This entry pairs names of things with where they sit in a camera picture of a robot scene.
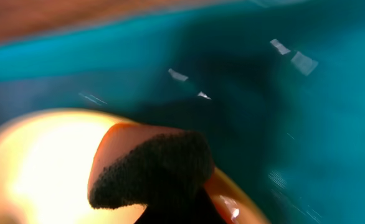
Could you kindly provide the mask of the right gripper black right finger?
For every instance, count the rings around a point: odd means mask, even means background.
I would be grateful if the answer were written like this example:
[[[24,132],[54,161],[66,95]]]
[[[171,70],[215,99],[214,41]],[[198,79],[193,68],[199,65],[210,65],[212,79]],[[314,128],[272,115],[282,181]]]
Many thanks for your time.
[[[190,224],[226,224],[204,188],[198,190],[191,207]]]

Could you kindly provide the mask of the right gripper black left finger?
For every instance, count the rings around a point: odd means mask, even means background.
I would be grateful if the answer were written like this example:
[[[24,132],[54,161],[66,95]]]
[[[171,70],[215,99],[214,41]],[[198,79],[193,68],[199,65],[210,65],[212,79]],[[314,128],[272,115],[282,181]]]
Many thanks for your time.
[[[148,206],[134,224],[168,224],[169,221],[170,216],[164,210]]]

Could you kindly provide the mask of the pink green round sponge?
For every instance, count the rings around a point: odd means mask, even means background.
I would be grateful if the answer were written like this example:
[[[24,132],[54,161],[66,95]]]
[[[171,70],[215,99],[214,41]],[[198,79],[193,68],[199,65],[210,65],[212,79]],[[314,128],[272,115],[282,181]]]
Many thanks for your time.
[[[185,210],[213,172],[210,147],[197,131],[115,124],[93,158],[88,201],[93,208]]]

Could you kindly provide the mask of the yellow plate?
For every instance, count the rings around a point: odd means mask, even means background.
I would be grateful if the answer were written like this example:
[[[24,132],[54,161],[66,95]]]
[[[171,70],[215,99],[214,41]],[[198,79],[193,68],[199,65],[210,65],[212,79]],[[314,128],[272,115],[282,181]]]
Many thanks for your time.
[[[88,180],[103,138],[131,128],[129,145],[176,128],[93,110],[44,110],[0,126],[0,223],[134,223],[143,205],[94,209]]]

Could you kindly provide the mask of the teal plastic tray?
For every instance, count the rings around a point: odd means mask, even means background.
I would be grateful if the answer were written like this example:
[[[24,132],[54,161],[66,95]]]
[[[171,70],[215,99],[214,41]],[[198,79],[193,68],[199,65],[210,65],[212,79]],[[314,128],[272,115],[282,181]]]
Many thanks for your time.
[[[272,223],[365,223],[365,1],[233,2],[0,45],[0,124],[91,108],[204,133]]]

